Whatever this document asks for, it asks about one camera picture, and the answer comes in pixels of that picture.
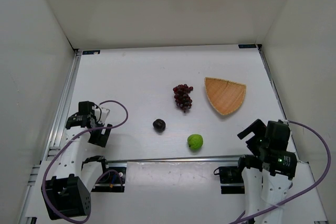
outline woven basket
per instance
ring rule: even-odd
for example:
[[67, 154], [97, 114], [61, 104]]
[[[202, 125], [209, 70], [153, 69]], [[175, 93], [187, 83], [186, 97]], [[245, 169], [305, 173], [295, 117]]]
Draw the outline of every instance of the woven basket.
[[228, 115], [243, 103], [245, 84], [209, 77], [204, 79], [204, 83], [209, 102], [219, 114]]

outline black cable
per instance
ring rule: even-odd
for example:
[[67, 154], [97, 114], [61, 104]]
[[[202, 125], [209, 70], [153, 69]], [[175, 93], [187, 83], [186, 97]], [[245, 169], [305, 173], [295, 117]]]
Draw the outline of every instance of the black cable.
[[100, 110], [99, 120], [97, 121], [97, 122], [99, 122], [100, 119], [101, 119], [101, 115], [102, 115], [103, 112], [101, 111], [101, 108], [100, 108], [98, 105], [95, 104], [95, 106], [96, 106], [97, 108], [99, 108], [99, 110]]
[[219, 170], [219, 168], [217, 168], [217, 169], [214, 170], [214, 175], [215, 175], [215, 176], [216, 176], [216, 175], [219, 175], [219, 173], [215, 173], [215, 171], [217, 171], [217, 170]]

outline black round fruit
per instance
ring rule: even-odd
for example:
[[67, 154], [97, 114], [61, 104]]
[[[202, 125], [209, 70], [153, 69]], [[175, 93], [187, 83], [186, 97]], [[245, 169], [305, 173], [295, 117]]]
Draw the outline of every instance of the black round fruit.
[[166, 123], [161, 120], [161, 119], [156, 119], [153, 122], [153, 127], [157, 130], [157, 131], [164, 131], [166, 129]]

